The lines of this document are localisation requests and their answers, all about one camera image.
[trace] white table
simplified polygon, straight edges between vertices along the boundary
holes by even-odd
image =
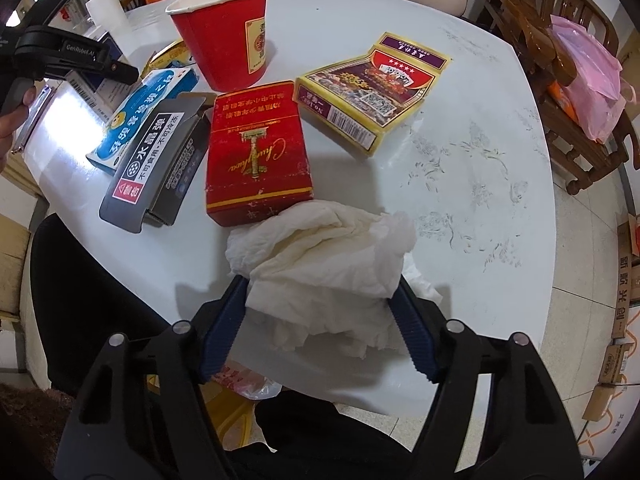
[[[177,38],[162,15],[165,5],[130,14],[135,31],[122,44],[139,66]],[[453,58],[414,119],[373,158],[353,156],[303,115],[316,198],[371,212],[407,211],[419,234],[415,261],[444,296],[445,315],[479,334],[523,331],[539,346],[554,273],[554,196],[542,125],[511,47],[404,0],[268,0],[266,23],[269,64],[260,83],[365,53],[385,31]],[[196,90],[206,89],[202,79]],[[110,178],[84,158],[101,127],[63,84],[28,143],[27,164],[98,262],[167,321],[190,319],[230,281],[228,230],[205,213],[206,164],[175,225],[124,232],[98,217]],[[340,186],[332,185],[340,178]],[[316,336],[297,352],[281,352],[245,322],[232,358],[316,397],[395,415],[427,412],[435,387],[408,358],[373,350],[364,360],[343,357],[333,348],[335,337]],[[487,384],[479,388],[477,413],[486,409]]]

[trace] brown fur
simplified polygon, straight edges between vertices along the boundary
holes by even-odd
[[[73,398],[55,390],[19,390],[0,384],[0,406],[11,419],[24,444],[49,470],[71,411]]]

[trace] white cloth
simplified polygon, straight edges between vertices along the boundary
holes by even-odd
[[[229,235],[226,259],[249,278],[247,316],[265,323],[278,348],[293,350],[308,335],[345,333],[341,351],[364,357],[367,346],[406,347],[385,298],[400,280],[415,244],[403,212],[381,216],[336,202],[301,202]],[[408,255],[405,273],[416,294],[442,297]]]

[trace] purple and gold box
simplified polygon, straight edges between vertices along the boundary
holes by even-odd
[[[451,59],[389,32],[366,56],[313,70],[294,98],[367,155],[415,113]]]

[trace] person's leg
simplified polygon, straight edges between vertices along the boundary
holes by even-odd
[[[152,337],[168,326],[111,276],[57,215],[33,235],[31,295],[52,386],[75,396],[107,338]]]
[[[402,478],[410,452],[325,400],[294,391],[263,400],[256,422],[276,453],[253,444],[228,453],[239,478],[387,480]]]

